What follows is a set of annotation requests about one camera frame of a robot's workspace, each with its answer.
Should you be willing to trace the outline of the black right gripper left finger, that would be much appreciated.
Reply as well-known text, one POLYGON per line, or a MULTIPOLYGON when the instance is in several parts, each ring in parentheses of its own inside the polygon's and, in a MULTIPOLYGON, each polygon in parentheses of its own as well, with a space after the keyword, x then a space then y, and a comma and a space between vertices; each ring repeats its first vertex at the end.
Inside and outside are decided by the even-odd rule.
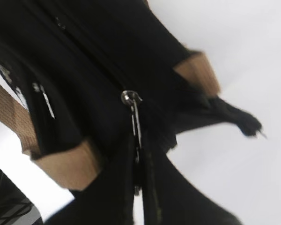
POLYGON ((98 177, 47 225, 132 225, 134 137, 126 136, 98 177))

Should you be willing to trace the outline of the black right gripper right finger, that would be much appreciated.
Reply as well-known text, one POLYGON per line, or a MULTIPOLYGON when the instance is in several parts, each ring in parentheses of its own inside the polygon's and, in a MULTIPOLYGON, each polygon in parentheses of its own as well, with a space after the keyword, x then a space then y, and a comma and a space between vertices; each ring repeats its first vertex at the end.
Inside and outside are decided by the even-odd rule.
POLYGON ((241 221, 197 190, 170 162, 151 135, 140 153, 147 225, 239 225, 241 221))

